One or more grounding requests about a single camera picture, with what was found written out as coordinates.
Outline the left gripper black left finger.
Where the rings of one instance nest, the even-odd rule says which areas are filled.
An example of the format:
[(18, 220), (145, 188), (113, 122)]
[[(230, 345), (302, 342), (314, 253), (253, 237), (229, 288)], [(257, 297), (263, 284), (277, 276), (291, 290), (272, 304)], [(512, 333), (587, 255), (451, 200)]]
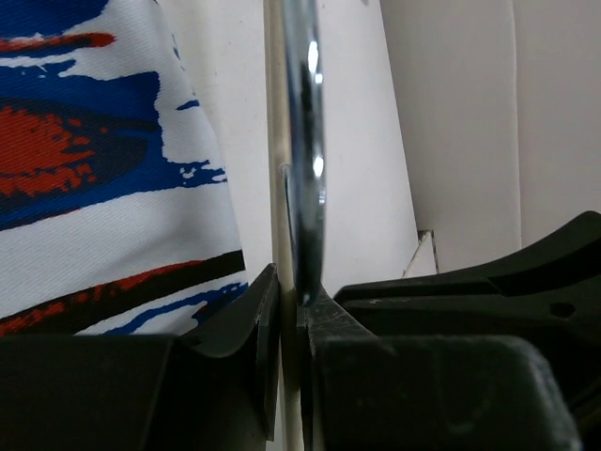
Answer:
[(1, 342), (5, 450), (262, 450), (274, 434), (279, 286), (268, 265), (174, 335)]

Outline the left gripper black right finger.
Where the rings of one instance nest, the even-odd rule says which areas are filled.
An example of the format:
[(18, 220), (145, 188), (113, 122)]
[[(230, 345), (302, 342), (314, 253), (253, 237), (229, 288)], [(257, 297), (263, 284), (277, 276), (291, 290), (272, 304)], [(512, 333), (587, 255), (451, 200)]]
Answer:
[(582, 291), (402, 284), (298, 313), (308, 450), (579, 450)]

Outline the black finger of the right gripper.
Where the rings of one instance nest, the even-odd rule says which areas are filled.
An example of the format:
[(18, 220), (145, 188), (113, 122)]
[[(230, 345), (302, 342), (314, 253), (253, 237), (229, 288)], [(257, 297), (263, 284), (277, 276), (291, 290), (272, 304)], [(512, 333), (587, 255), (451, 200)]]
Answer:
[(550, 362), (583, 432), (600, 429), (600, 215), (479, 266), (341, 288), (334, 300), (376, 335), (507, 334)]

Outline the blue white red patterned trousers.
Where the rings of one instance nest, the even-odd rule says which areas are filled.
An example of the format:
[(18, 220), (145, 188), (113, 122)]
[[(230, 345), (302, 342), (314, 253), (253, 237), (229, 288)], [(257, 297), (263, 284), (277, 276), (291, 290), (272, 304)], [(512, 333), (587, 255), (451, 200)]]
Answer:
[(1, 333), (184, 334), (247, 288), (156, 1), (1, 5)]

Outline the cream plastic hanger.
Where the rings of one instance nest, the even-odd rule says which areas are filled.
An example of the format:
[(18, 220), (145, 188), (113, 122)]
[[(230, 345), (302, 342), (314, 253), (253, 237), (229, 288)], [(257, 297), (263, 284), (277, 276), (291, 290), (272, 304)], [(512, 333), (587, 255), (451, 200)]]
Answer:
[(316, 302), (324, 259), (323, 71), (314, 1), (266, 1), (265, 70), (272, 256), (281, 318), (283, 447), (302, 450), (300, 311)]

